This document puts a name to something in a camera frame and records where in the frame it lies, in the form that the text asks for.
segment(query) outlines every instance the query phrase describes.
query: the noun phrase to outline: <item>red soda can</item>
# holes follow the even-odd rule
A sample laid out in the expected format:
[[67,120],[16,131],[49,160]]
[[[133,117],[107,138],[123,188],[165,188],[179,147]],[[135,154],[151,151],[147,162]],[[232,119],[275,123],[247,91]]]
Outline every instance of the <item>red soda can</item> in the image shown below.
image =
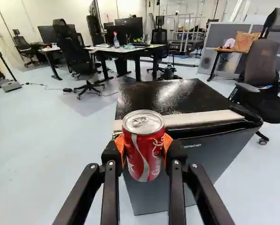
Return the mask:
[[161,114],[136,110],[123,118],[125,150],[130,175],[138,181],[155,179],[161,169],[165,126]]

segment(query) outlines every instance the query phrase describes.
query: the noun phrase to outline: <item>cubicle partition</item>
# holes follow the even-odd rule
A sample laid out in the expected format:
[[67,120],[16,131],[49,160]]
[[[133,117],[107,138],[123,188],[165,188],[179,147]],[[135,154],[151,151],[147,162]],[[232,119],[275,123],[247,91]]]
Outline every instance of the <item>cubicle partition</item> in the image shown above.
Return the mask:
[[[229,38],[235,38],[237,31],[261,32],[263,25],[251,23],[211,22],[204,40],[198,72],[210,74],[217,52],[214,48],[223,46]],[[280,43],[280,32],[270,32],[268,39]],[[245,66],[245,54],[225,53],[221,55],[215,74],[226,78],[237,78]],[[276,57],[276,69],[280,72],[280,48]]]

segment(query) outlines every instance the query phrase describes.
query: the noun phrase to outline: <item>coca-cola logo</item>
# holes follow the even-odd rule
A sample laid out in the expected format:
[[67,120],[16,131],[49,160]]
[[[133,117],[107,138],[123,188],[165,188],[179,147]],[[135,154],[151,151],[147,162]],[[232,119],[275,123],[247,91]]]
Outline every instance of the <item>coca-cola logo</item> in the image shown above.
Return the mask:
[[153,142],[154,147],[152,149],[152,157],[154,157],[156,159],[156,166],[155,166],[155,169],[151,171],[151,174],[154,176],[158,175],[160,172],[161,160],[159,157],[159,153],[160,153],[160,150],[162,149],[163,142],[164,142],[164,137],[161,138],[160,142],[157,139],[154,139],[154,142]]

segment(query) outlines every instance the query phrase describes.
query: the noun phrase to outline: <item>wooden desk top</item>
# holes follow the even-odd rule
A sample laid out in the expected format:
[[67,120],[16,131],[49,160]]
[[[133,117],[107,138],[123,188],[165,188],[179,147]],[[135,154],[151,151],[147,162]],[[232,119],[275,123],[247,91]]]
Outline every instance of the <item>wooden desk top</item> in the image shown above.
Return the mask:
[[236,51],[236,50],[233,50],[233,49],[229,49],[229,48],[220,48],[220,47],[218,47],[218,48],[215,48],[214,50],[217,51],[217,52],[225,52],[225,53],[229,52],[229,53],[248,54],[247,52],[239,52],[239,51]]

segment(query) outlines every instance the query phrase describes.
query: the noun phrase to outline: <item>office chair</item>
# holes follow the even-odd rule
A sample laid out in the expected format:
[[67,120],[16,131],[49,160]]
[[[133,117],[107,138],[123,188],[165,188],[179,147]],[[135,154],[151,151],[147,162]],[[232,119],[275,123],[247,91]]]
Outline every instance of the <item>office chair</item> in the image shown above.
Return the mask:
[[17,51],[19,52],[20,55],[29,58],[30,61],[27,63],[24,63],[25,67],[28,67],[30,64],[36,65],[40,62],[38,61],[34,61],[32,59],[32,57],[34,57],[37,53],[37,50],[32,49],[31,45],[27,43],[27,41],[25,40],[25,38],[23,36],[19,36],[20,31],[18,29],[14,29],[14,42],[15,42],[15,47],[17,49]]
[[[156,17],[156,25],[158,26],[157,29],[152,30],[151,35],[151,44],[160,44],[160,45],[167,45],[167,30],[162,28],[162,25],[164,25],[164,16],[157,16]],[[169,55],[170,47],[162,52],[162,54],[159,56],[158,62],[161,62],[162,59],[165,59]],[[157,70],[164,72],[164,68],[157,67]]]
[[[268,16],[260,39],[252,43],[245,70],[240,74],[228,99],[248,108],[265,122],[280,123],[280,80],[275,70],[275,58],[280,44],[266,39],[269,31],[280,32],[278,8]],[[259,131],[256,134],[260,137],[259,144],[267,144],[268,137]]]
[[[93,58],[91,58],[89,53],[83,49],[80,41],[78,40],[77,34],[67,26],[65,20],[53,20],[53,28],[57,35],[57,45],[63,51],[69,66],[75,72],[75,74],[88,75],[96,73],[97,69],[95,67]],[[105,88],[105,85],[92,84],[87,81],[86,85],[74,88],[74,91],[82,89],[82,91],[78,94],[77,99],[81,99],[81,95],[84,94],[87,90],[94,90],[98,94],[100,94],[100,91],[95,87]]]
[[76,33],[77,34],[77,39],[79,41],[79,44],[81,47],[84,47],[84,41],[83,41],[83,36],[81,33]]

